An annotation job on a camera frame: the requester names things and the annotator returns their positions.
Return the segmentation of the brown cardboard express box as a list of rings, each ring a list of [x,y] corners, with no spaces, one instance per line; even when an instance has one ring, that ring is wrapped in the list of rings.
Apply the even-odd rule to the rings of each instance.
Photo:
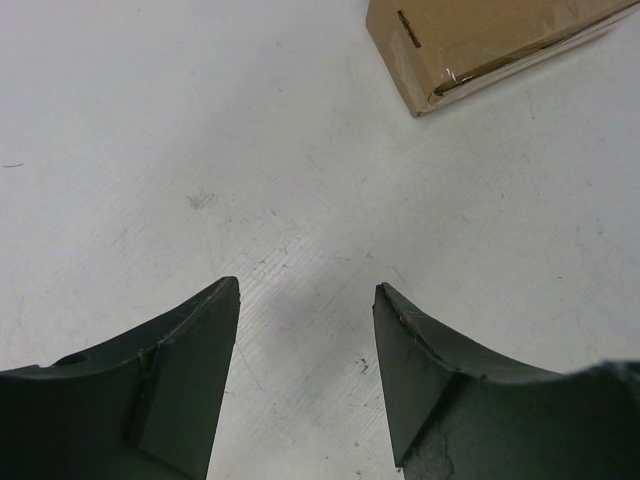
[[[636,1],[372,1],[366,27],[421,117],[591,41]]]

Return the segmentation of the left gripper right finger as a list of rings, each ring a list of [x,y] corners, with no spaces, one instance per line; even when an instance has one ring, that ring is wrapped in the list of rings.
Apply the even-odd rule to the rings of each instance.
[[[499,354],[391,285],[373,318],[393,459],[408,479],[635,479],[639,365],[560,374]]]

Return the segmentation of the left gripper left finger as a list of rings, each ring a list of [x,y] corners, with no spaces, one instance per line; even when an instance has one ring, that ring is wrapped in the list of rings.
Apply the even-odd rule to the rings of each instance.
[[[240,312],[237,278],[54,364],[1,374],[5,479],[203,479]]]

